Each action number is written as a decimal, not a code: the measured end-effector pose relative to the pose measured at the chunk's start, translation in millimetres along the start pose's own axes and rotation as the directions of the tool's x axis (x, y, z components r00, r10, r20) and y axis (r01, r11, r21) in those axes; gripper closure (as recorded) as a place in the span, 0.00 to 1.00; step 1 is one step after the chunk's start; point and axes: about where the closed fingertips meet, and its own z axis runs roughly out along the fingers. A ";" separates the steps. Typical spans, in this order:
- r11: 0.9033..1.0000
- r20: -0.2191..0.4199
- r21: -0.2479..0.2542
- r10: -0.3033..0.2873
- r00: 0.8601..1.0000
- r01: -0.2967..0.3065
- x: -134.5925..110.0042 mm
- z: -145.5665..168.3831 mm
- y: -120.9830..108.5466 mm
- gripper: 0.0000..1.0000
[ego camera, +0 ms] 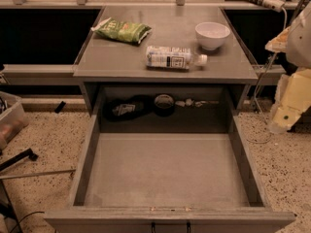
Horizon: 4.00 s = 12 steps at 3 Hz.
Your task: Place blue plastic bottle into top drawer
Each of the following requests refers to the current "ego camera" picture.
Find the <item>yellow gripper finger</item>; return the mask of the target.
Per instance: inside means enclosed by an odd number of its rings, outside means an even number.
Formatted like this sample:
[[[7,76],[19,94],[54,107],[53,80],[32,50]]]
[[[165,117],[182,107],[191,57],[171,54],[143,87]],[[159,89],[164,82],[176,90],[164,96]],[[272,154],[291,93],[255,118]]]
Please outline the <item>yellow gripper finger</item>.
[[[298,68],[290,76],[282,75],[271,107],[268,128],[280,134],[290,130],[311,107],[311,69]]]

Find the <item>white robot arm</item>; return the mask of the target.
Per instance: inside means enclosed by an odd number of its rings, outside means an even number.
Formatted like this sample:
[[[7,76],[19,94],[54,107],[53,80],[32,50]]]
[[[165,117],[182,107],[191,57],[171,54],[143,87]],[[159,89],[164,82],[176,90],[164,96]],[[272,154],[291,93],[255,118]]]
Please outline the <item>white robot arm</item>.
[[[297,67],[290,76],[281,76],[270,111],[269,130],[284,133],[311,107],[311,3],[265,48],[283,52],[287,61]]]

